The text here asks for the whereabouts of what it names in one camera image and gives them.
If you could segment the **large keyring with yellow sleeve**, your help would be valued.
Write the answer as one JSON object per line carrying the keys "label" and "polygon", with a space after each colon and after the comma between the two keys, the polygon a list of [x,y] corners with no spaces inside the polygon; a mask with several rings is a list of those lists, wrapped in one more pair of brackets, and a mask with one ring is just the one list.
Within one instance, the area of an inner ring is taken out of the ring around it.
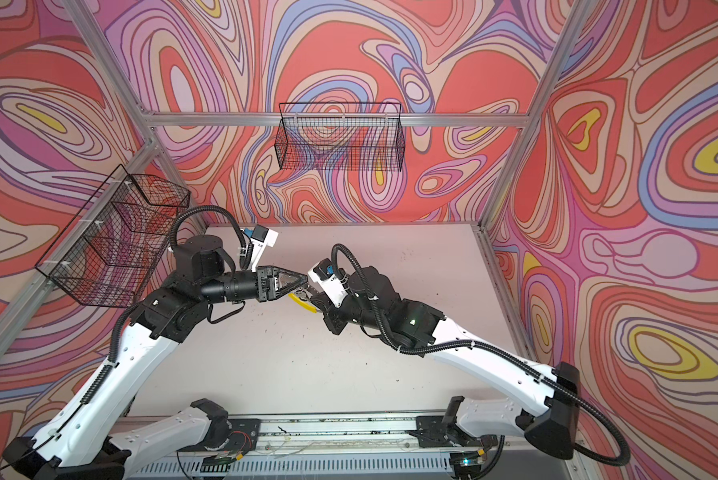
{"label": "large keyring with yellow sleeve", "polygon": [[288,296],[305,310],[311,313],[320,312],[320,310],[312,303],[312,293],[308,288],[298,288],[295,291],[289,293]]}

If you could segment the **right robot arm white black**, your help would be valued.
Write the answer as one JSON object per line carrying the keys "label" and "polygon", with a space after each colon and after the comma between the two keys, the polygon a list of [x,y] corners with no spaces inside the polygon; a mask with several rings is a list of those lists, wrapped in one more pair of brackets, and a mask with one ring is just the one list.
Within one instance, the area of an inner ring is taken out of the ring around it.
{"label": "right robot arm white black", "polygon": [[333,334],[354,324],[400,355],[440,361],[505,395],[505,403],[453,398],[443,419],[446,432],[469,438],[521,436],[562,460],[580,454],[608,466],[630,462],[624,434],[581,397],[580,373],[573,365],[552,367],[517,356],[444,312],[403,298],[387,276],[362,266],[343,244],[334,245],[308,276],[318,287],[311,301]]}

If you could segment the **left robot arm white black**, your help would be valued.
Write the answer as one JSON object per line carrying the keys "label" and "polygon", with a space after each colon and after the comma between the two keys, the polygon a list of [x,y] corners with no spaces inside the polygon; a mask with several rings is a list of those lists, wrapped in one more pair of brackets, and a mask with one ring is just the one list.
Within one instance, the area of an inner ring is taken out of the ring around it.
{"label": "left robot arm white black", "polygon": [[228,413],[208,399],[130,433],[111,431],[157,367],[197,325],[214,321],[215,305],[230,302],[242,310],[249,300],[278,300],[308,282],[304,274],[261,265],[276,231],[262,225],[244,231],[218,206],[212,212],[228,219],[240,242],[238,260],[215,235],[179,242],[181,225],[204,210],[195,207],[176,218],[168,234],[175,270],[120,315],[108,356],[82,390],[36,434],[9,443],[2,455],[7,466],[27,479],[126,479],[182,448],[215,449],[228,440]]}

